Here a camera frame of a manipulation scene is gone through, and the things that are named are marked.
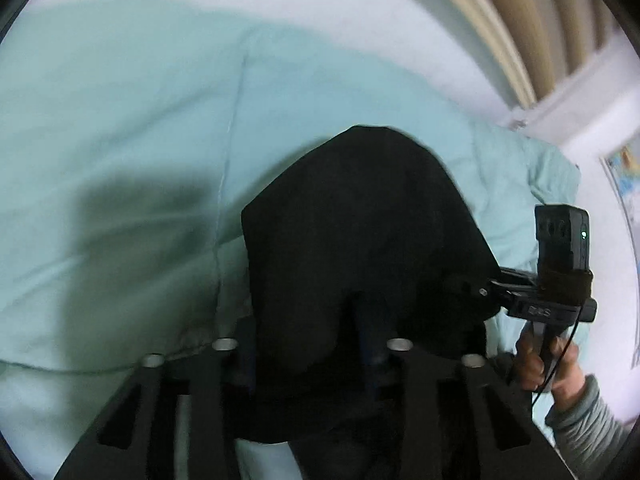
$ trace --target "human hand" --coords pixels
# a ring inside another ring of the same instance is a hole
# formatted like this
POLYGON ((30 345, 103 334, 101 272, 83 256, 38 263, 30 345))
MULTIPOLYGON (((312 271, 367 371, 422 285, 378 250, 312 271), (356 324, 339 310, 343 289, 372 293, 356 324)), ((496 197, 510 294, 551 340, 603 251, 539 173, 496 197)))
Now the human hand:
MULTIPOLYGON (((567 339, 556 337, 551 343, 551 353, 557 359, 567 344, 567 339)), ((533 391, 545 381, 545 365, 539 355, 534 352, 534 339, 530 331, 525 331, 516 343, 517 355, 513 362, 514 369, 524 390, 533 391)), ((579 348, 571 343, 562 362, 556 370, 551 384, 556 409, 565 412, 580 400, 585 389, 584 372, 578 364, 579 348)))

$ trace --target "light blue bedsheet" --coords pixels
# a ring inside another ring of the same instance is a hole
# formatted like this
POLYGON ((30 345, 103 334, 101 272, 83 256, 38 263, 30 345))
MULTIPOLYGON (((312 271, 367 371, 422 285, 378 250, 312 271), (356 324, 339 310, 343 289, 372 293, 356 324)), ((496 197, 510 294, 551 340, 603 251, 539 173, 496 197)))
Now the light blue bedsheet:
MULTIPOLYGON (((537 203, 575 198, 555 148, 302 30, 162 0, 18 18, 0 45, 0 430, 37 479, 141 355, 175 351, 216 303, 232 329, 241 209, 358 123, 432 149, 503 266, 532 269, 537 203)), ((488 322, 489 352, 521 326, 488 322)))

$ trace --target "black fabric cover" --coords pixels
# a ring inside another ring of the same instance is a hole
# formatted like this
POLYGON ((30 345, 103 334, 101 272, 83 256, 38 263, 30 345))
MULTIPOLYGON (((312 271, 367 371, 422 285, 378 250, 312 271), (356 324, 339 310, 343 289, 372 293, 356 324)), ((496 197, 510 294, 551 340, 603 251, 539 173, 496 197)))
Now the black fabric cover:
MULTIPOLYGON (((345 471, 362 464, 389 470, 371 448, 362 454, 357 437, 367 427, 363 420, 376 428, 395 420, 367 388, 367 317, 384 320, 385 338, 405 337, 460 358, 484 354, 483 321, 498 311, 481 296, 461 301, 442 288, 450 272, 499 275, 456 186, 438 159, 405 134, 354 126, 269 184, 242 212, 242 228, 257 323, 257 386, 250 402, 234 400, 242 418, 234 421, 241 428, 236 436, 295 440, 292 447, 307 461, 313 461, 308 450, 316 450, 316 464, 325 465, 331 459, 323 452, 349 448, 353 462, 345 471), (348 446, 322 444, 337 442, 345 424, 348 446)), ((374 448, 388 451, 392 441, 374 448)), ((340 476, 332 471, 326 474, 340 476)), ((353 478, 365 478, 353 471, 353 478)))
POLYGON ((354 126, 300 158, 246 206, 242 228, 258 353, 292 374, 332 354, 356 294, 445 357, 497 313, 441 290, 448 272, 498 265, 438 159, 390 128, 354 126))

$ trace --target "finger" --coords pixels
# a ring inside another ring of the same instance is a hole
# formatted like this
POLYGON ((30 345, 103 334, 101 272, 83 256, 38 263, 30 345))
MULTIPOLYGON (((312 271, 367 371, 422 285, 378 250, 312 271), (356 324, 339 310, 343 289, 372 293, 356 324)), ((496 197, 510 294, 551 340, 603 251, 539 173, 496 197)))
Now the finger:
POLYGON ((533 333, 531 331, 527 330, 520 335, 520 339, 516 343, 516 350, 519 355, 527 355, 533 352, 533 333))
MULTIPOLYGON (((568 340, 562 337, 556 337, 554 341, 551 343, 551 353, 554 357, 559 358, 564 351, 564 347, 567 345, 568 340)), ((578 360, 578 354, 580 353, 580 349, 578 345, 574 342, 569 344, 569 348, 566 350, 562 361, 565 364, 572 364, 578 360)))
POLYGON ((524 372, 530 372, 531 374, 542 375, 545 373, 545 364, 539 355, 529 354, 523 362, 524 372))
POLYGON ((523 390, 526 390, 528 392, 532 392, 533 390, 535 390, 539 386, 541 386, 543 382, 544 382, 543 378, 539 378, 539 379, 523 378, 523 379, 520 380, 520 387, 523 390))

